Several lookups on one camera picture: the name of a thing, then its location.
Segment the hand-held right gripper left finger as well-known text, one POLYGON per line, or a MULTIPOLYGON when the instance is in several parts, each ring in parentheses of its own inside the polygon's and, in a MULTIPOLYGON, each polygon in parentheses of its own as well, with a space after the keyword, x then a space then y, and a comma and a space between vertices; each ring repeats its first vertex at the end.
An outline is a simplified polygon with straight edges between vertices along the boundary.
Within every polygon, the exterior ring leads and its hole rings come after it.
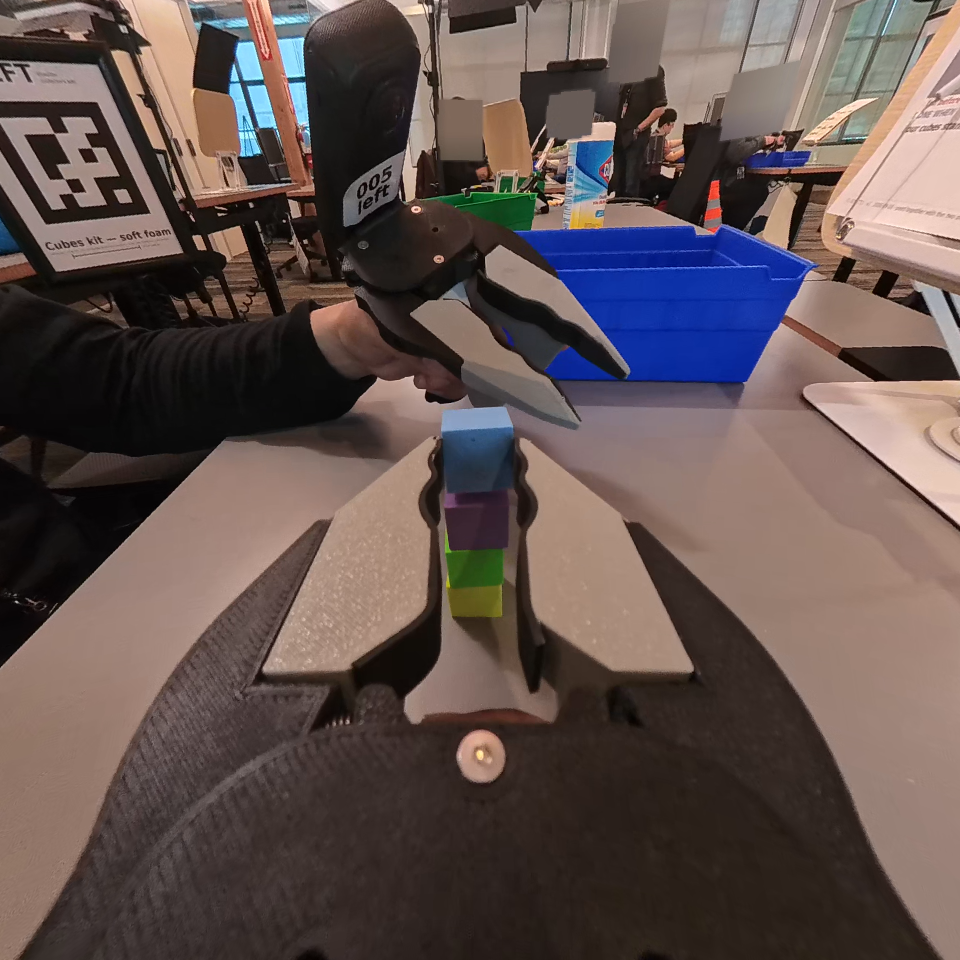
POLYGON ((261 667, 354 697, 412 692, 441 652, 441 441, 429 437, 336 511, 261 667))

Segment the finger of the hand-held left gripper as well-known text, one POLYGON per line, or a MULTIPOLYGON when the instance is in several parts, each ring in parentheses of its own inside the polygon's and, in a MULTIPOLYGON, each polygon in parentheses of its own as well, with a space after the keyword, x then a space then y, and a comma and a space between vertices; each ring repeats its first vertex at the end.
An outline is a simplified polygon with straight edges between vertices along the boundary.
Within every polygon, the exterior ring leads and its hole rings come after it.
POLYGON ((554 381, 499 342, 486 321, 461 300, 428 300, 412 311, 411 318, 460 358, 459 378, 467 390, 556 426, 581 425, 579 414, 554 381))
POLYGON ((570 350, 610 377, 630 375, 628 363, 564 282, 505 246, 486 254, 471 279, 471 305, 541 372, 570 350))

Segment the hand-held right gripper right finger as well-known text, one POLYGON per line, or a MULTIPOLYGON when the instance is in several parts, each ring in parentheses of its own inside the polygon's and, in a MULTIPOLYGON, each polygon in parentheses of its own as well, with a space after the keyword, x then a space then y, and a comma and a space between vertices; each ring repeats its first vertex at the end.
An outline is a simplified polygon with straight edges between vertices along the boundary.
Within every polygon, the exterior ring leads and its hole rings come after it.
POLYGON ((528 689, 687 681, 694 665, 627 521, 531 440, 515 450, 515 607, 528 689))

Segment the blue foam cube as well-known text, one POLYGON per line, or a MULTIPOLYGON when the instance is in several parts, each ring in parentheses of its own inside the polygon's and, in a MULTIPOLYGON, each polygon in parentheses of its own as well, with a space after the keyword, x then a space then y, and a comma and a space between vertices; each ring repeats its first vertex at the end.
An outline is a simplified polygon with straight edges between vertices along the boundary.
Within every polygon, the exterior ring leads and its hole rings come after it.
POLYGON ((514 486, 514 425, 505 406, 446 409, 440 430, 448 493, 486 494, 514 486))

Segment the yellow foam cube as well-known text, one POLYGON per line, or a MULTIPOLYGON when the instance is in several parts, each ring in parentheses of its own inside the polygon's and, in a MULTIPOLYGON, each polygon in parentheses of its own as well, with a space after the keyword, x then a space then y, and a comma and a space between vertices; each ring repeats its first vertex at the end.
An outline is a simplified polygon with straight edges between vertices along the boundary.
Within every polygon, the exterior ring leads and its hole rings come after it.
POLYGON ((452 618, 501 618, 503 615, 503 584, 453 586, 445 584, 447 602, 452 618))

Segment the green foam cube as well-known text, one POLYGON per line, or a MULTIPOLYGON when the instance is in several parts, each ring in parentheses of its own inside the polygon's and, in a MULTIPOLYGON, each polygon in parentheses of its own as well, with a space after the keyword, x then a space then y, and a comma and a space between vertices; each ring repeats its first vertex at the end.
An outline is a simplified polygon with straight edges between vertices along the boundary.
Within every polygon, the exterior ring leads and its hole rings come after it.
POLYGON ((453 590, 501 586, 504 581, 504 547, 454 549, 444 533, 446 584, 453 590))

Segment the purple foam cube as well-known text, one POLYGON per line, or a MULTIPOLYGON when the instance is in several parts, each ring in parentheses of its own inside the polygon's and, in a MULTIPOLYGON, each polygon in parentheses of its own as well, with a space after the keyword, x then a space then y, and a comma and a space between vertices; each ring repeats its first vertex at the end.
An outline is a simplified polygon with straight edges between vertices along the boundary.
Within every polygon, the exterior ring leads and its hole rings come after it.
POLYGON ((510 498, 505 488, 443 495, 446 540, 452 551, 506 549, 510 498))

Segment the person's left forearm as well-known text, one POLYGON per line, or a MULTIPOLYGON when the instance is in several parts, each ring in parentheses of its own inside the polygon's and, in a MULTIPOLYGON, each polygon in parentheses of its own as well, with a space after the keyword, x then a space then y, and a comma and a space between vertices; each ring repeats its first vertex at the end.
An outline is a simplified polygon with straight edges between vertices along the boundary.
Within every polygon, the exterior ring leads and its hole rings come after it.
POLYGON ((126 455, 328 422, 375 383, 330 365, 310 304, 195 329, 122 328, 20 287, 1 295, 1 422, 30 437, 126 455))

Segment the person's left hand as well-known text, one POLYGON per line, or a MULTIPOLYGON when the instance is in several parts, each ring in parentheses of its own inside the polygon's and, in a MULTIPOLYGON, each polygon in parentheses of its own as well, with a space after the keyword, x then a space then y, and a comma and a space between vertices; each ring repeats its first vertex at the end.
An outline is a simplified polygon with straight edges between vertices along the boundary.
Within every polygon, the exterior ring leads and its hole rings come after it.
POLYGON ((314 309, 310 327, 319 351, 343 378, 412 379, 414 387, 443 402, 458 402, 467 389, 433 359, 403 353, 386 342, 356 300, 314 309))

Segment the wooden diagonal beam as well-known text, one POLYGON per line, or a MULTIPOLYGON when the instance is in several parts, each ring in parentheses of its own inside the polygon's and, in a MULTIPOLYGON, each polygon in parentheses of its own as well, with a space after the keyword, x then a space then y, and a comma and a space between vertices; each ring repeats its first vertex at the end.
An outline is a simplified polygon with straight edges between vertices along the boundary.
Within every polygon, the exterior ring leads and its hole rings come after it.
POLYGON ((311 183, 311 176, 298 135, 297 115, 270 3, 244 1, 243 5, 289 176, 296 186, 305 187, 311 183))

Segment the green plastic bin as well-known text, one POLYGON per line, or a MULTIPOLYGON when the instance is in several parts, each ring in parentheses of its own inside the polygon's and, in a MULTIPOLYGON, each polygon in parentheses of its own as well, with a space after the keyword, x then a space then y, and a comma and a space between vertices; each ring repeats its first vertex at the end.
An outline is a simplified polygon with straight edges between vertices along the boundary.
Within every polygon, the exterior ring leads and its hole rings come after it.
POLYGON ((474 190, 469 194, 440 196, 432 200, 519 233, 532 229, 538 197, 531 192, 494 193, 474 190))

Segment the yellow-blue wipes canister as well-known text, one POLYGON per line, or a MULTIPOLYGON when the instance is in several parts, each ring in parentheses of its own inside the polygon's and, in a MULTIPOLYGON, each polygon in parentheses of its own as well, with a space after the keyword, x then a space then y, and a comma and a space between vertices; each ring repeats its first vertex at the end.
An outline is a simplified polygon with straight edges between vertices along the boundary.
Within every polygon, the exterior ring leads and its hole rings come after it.
POLYGON ((565 230, 604 226, 609 184, 614 171, 616 135, 616 123, 595 122, 589 135, 568 140, 562 207, 562 227, 565 230))

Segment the rounded wooden board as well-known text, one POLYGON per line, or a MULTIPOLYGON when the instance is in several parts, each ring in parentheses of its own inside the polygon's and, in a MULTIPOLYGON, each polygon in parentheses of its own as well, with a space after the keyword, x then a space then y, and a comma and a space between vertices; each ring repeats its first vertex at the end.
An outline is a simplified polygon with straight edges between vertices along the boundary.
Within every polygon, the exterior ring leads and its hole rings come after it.
POLYGON ((483 106, 486 160, 492 174, 516 171, 522 178, 533 172, 533 160, 522 102, 508 99, 483 106))
POLYGON ((192 104, 200 153, 210 159, 220 154, 241 153, 234 99, 230 93, 194 87, 192 104))

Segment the black square panel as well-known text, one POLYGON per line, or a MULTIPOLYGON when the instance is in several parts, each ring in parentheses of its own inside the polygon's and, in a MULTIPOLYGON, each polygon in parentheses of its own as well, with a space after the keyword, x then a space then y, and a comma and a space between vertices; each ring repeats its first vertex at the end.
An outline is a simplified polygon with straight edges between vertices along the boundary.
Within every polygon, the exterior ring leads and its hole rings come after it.
POLYGON ((193 68, 193 89, 229 94, 239 38, 208 22, 200 24, 193 68))

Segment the black studio light panel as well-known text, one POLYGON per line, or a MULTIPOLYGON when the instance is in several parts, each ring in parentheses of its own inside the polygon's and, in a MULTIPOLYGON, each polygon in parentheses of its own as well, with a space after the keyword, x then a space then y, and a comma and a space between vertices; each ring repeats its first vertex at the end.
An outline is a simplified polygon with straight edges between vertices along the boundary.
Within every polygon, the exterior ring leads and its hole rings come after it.
POLYGON ((448 31, 451 36, 517 23, 518 9, 535 13, 543 1, 448 1, 448 31))

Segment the wooden desk black legs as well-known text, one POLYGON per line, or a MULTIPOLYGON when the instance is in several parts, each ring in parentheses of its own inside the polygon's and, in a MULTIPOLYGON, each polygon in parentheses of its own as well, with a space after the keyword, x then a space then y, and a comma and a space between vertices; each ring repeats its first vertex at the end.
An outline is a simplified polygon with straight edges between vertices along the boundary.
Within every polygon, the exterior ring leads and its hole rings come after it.
POLYGON ((191 234, 208 239, 230 229, 240 229, 256 279, 267 297, 273 316, 285 313, 286 308, 270 257, 258 225, 268 215, 268 201, 293 200, 312 205, 315 190, 311 185, 277 183, 245 186, 239 189, 206 191, 180 201, 191 234))

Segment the black screen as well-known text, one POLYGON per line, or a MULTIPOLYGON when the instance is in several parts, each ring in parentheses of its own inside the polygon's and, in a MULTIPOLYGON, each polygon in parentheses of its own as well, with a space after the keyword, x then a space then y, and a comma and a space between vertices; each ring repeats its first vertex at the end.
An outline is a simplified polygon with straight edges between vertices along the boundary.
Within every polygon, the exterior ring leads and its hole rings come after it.
POLYGON ((606 58, 551 61, 543 70, 524 71, 520 75, 519 100, 530 142, 535 135, 543 136, 549 98, 569 90, 593 90, 595 120, 617 119, 619 85, 612 82, 606 58))

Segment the white folded sign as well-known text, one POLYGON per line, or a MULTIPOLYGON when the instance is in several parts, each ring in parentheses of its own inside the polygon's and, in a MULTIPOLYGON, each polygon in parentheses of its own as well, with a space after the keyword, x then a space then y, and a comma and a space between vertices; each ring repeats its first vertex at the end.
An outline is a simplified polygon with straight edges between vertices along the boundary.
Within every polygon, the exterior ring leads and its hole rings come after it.
POLYGON ((750 222, 751 234, 773 246, 788 249, 798 189, 796 183, 775 184, 750 222))

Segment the black easel stand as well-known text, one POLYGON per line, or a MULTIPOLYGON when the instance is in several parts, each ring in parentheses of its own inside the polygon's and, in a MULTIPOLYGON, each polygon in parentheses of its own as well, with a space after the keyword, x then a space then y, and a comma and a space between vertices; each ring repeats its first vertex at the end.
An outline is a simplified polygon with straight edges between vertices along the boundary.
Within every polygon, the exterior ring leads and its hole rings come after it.
POLYGON ((113 282, 100 309, 117 324, 145 330, 213 329, 286 312, 286 302, 267 261, 258 270, 248 255, 229 260, 201 250, 189 262, 113 282))

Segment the framed marker sign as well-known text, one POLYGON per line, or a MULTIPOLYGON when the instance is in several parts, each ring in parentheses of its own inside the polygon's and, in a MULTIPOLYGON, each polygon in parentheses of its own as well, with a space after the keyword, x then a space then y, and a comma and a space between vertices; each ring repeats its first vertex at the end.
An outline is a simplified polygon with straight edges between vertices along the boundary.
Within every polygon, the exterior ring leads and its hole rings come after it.
POLYGON ((1 207, 49 286, 178 266, 197 252, 102 43, 2 37, 1 207))

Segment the white document stand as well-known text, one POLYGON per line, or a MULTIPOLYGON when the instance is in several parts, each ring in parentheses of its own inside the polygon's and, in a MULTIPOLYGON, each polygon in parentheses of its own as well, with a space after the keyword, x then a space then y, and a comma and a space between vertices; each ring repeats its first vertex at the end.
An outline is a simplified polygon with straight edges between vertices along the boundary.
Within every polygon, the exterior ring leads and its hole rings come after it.
MULTIPOLYGON (((855 253, 901 268, 930 309, 946 352, 959 360, 958 241, 845 219, 839 237, 855 253)), ((802 391, 816 411, 890 473, 959 525, 958 378, 815 383, 802 391)))
POLYGON ((866 142, 858 151, 853 162, 851 162, 846 170, 846 173, 843 174, 839 184, 834 189, 831 200, 827 206, 827 210, 822 220, 822 240, 825 246, 828 249, 834 251, 835 253, 840 254, 843 257, 851 257, 856 260, 862 260, 864 262, 872 264, 874 267, 886 270, 895 274, 898 274, 902 277, 913 280, 911 276, 908 276, 902 268, 896 268, 886 262, 882 262, 879 259, 873 258, 871 255, 863 256, 854 252, 849 246, 846 245, 839 237, 839 231, 842 226, 844 219, 837 217, 829 212, 829 206, 832 201, 837 197, 839 193, 847 186, 849 181, 853 176, 858 172, 858 169, 863 165, 864 162, 870 157, 872 152, 876 150, 877 146, 880 144, 882 139, 889 132, 891 126, 896 121, 898 116, 902 113, 905 103, 910 99, 913 92, 917 89, 918 84, 924 74, 930 68, 930 62, 936 61, 939 52, 942 49, 944 43, 942 41, 935 41, 935 36, 939 32, 941 26, 946 24, 947 29, 953 33, 954 31, 958 32, 959 24, 959 11, 958 3, 954 3, 952 8, 947 12, 945 19, 942 21, 936 33, 933 35, 930 42, 927 43, 923 52, 920 54, 917 62, 914 64, 911 71, 908 73, 906 79, 901 84, 900 88, 894 95, 893 100, 885 108, 880 119, 873 128, 873 131, 867 138, 866 142))

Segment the person's dark clothing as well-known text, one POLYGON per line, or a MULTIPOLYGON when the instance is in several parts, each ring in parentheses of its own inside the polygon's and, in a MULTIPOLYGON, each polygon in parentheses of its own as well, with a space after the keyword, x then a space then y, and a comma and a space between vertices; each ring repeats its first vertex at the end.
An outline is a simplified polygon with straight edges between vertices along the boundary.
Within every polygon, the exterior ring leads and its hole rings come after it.
POLYGON ((195 469, 54 490, 6 460, 1 470, 1 663, 39 630, 195 469))

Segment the white instruction sheet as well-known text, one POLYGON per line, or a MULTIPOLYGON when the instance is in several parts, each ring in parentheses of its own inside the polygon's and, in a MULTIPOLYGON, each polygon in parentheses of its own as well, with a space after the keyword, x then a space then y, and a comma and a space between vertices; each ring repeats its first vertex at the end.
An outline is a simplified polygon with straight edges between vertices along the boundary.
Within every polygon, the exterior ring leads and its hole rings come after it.
POLYGON ((916 90, 828 212, 857 226, 959 238, 959 36, 942 42, 916 90))

